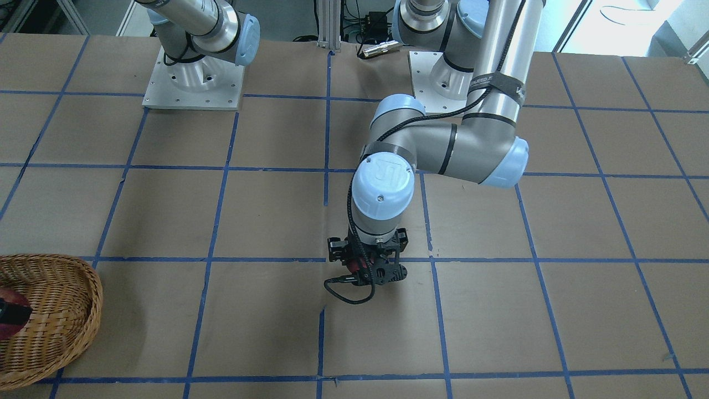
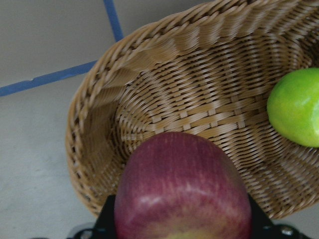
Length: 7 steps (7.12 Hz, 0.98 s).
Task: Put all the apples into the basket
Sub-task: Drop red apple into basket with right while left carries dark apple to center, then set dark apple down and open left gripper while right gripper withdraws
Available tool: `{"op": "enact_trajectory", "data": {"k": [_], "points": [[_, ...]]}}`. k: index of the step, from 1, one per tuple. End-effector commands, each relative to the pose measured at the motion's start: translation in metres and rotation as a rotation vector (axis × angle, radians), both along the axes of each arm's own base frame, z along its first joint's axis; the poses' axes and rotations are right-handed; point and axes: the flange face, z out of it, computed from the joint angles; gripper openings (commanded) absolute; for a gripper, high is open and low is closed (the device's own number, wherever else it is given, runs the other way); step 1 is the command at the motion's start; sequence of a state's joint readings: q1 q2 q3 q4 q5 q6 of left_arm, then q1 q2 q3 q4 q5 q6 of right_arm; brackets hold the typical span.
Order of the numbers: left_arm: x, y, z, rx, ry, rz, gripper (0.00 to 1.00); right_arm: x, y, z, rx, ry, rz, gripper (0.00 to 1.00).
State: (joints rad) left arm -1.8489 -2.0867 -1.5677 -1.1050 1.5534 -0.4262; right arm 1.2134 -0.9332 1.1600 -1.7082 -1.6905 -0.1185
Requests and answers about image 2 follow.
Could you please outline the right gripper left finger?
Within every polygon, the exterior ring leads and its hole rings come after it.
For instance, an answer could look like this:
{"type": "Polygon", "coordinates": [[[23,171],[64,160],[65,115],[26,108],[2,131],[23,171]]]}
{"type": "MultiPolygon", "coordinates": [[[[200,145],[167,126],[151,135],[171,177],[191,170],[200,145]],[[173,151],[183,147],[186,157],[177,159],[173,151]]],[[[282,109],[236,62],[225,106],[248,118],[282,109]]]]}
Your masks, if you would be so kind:
{"type": "Polygon", "coordinates": [[[116,239],[114,205],[115,195],[108,196],[94,225],[95,239],[116,239]]]}

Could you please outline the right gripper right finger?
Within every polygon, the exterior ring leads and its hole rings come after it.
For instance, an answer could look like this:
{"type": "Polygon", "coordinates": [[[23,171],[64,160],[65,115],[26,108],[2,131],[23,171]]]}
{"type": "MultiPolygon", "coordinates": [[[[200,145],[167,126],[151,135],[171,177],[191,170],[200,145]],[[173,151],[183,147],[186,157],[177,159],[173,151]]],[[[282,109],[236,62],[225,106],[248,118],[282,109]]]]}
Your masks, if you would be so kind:
{"type": "Polygon", "coordinates": [[[249,194],[249,203],[251,206],[251,239],[280,239],[278,228],[272,223],[260,206],[249,194]]]}

